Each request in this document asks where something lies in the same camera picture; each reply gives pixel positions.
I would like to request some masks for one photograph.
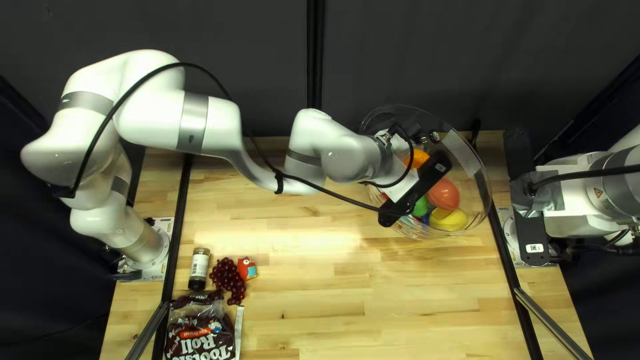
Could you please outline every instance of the yellow plastic egg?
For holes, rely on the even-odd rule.
[[[468,216],[462,209],[435,208],[429,216],[429,226],[446,231],[460,231],[467,226]]]

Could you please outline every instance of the red grapes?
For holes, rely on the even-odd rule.
[[[227,300],[228,305],[240,305],[242,303],[246,287],[233,260],[229,258],[218,260],[218,264],[213,267],[209,278],[216,285],[216,289],[231,291],[231,297]]]

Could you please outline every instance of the qr code label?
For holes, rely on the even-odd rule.
[[[527,244],[525,246],[527,252],[544,252],[545,247],[542,244]]]

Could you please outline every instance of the red plastic egg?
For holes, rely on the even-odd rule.
[[[427,200],[437,208],[455,210],[460,205],[460,193],[456,185],[443,177],[427,192]]]

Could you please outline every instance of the clear plastic bowl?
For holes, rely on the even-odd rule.
[[[417,144],[414,149],[420,149],[426,153],[435,150],[443,150],[447,153],[453,167],[445,178],[457,187],[460,195],[458,209],[466,213],[467,221],[463,225],[459,225],[461,229],[451,231],[439,229],[433,225],[431,220],[428,220],[428,224],[424,224],[412,215],[405,215],[392,227],[408,238],[428,240],[461,234],[478,226],[487,216],[489,206],[492,203],[492,192],[486,169],[472,146],[444,120],[424,110],[407,105],[385,105],[373,110],[360,124],[359,133],[373,135],[380,130],[389,128],[394,122],[399,123],[405,129],[418,124],[427,135],[437,133],[438,136],[429,136],[429,140],[424,144]],[[439,141],[432,140],[437,137],[439,137]],[[404,152],[396,154],[396,156],[404,161],[409,157],[409,154]],[[368,187],[373,204],[382,205],[387,199],[386,195],[374,186],[369,185]]]

